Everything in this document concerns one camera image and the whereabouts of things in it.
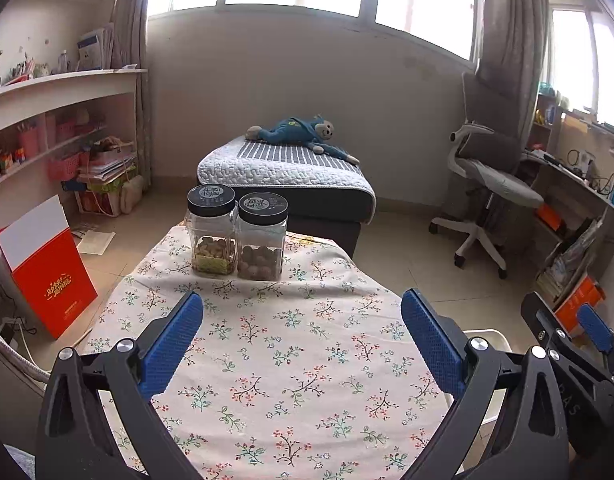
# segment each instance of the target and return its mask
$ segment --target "white quilted mattress cover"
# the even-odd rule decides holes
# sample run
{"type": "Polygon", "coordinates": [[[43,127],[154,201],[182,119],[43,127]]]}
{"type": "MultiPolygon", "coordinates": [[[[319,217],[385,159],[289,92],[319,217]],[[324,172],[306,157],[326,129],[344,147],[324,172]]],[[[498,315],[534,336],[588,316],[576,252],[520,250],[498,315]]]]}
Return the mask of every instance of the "white quilted mattress cover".
{"type": "Polygon", "coordinates": [[[237,155],[244,141],[244,136],[237,137],[209,153],[198,165],[198,180],[203,184],[215,182],[232,187],[358,189],[372,197],[373,218],[376,209],[376,195],[369,182],[361,174],[309,164],[241,158],[237,155]]]}

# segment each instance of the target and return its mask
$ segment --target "window frame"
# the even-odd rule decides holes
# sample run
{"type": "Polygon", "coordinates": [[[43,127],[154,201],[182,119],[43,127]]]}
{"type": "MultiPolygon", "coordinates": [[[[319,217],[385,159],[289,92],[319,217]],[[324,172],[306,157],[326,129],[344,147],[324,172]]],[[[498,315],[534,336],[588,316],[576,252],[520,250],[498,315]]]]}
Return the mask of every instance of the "window frame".
{"type": "MultiPolygon", "coordinates": [[[[556,57],[556,52],[554,49],[553,42],[553,11],[554,10],[573,10],[577,12],[584,12],[584,16],[586,17],[586,22],[589,27],[589,38],[591,40],[591,53],[592,53],[592,76],[593,76],[593,88],[592,88],[592,105],[591,108],[587,109],[594,118],[597,117],[598,114],[598,99],[599,99],[599,67],[598,67],[598,46],[596,43],[596,31],[594,29],[594,17],[593,13],[604,14],[602,10],[599,9],[591,9],[584,5],[573,5],[573,4],[550,4],[549,5],[549,50],[548,50],[548,58],[546,62],[548,64],[548,83],[553,83],[553,68],[554,68],[554,60],[556,57]]],[[[612,20],[607,20],[606,25],[612,30],[614,36],[614,23],[612,20]]]]}
{"type": "Polygon", "coordinates": [[[405,30],[388,27],[376,23],[376,13],[378,9],[378,0],[360,0],[358,16],[349,16],[347,14],[339,14],[330,10],[312,9],[311,7],[302,6],[284,6],[278,4],[227,4],[226,0],[216,0],[215,6],[206,7],[190,7],[189,9],[173,10],[173,0],[170,0],[169,10],[149,16],[149,20],[158,20],[172,13],[181,12],[230,12],[230,11],[252,11],[252,12],[292,12],[302,15],[321,16],[334,18],[347,22],[354,27],[354,30],[362,30],[364,32],[378,33],[383,37],[396,37],[401,40],[412,41],[424,48],[427,48],[436,54],[450,57],[466,68],[474,70],[476,68],[476,60],[480,56],[482,50],[482,9],[484,2],[482,0],[474,0],[473,5],[473,26],[471,35],[471,52],[469,59],[458,56],[453,52],[438,46],[435,43],[419,38],[405,30]]]}

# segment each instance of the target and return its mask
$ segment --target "blue gripper pad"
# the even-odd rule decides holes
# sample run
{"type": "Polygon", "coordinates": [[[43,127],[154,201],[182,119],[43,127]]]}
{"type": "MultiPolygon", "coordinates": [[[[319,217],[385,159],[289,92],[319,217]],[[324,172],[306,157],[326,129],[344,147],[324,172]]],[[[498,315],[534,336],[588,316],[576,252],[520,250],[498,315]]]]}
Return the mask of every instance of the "blue gripper pad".
{"type": "Polygon", "coordinates": [[[202,322],[203,300],[196,293],[188,294],[142,359],[138,390],[143,399],[149,401],[165,391],[202,322]]]}
{"type": "Polygon", "coordinates": [[[576,319],[600,352],[608,354],[613,350],[613,334],[591,305],[581,305],[576,319]]]}
{"type": "Polygon", "coordinates": [[[402,320],[442,391],[460,399],[465,391],[462,360],[427,306],[413,290],[403,294],[402,320]]]}

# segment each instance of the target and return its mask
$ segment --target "curtain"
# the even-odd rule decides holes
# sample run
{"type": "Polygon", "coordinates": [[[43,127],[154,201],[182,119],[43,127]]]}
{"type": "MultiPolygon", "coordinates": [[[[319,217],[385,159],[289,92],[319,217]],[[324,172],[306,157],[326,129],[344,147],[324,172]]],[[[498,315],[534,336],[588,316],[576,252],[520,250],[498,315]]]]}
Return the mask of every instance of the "curtain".
{"type": "Polygon", "coordinates": [[[518,105],[524,146],[533,122],[549,27],[549,0],[485,0],[478,78],[518,105]]]}
{"type": "MultiPolygon", "coordinates": [[[[112,68],[136,63],[147,67],[146,23],[148,0],[116,0],[114,6],[114,48],[112,68]]],[[[145,187],[152,182],[152,131],[148,75],[141,74],[136,87],[136,149],[138,166],[145,179],[145,187]]]]}

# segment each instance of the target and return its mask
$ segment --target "blue plush monkey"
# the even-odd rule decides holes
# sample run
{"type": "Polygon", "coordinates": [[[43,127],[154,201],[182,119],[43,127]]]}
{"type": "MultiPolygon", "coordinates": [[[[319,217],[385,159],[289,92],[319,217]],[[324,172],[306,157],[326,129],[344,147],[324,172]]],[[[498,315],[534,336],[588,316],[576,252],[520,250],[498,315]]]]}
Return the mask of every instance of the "blue plush monkey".
{"type": "Polygon", "coordinates": [[[247,130],[245,138],[249,140],[262,139],[270,144],[302,144],[318,155],[327,153],[341,160],[346,160],[350,164],[358,164],[358,159],[355,156],[349,155],[345,150],[336,146],[322,142],[330,139],[333,134],[333,124],[324,120],[321,116],[316,116],[314,120],[309,122],[290,117],[280,121],[271,130],[252,126],[247,130]]]}

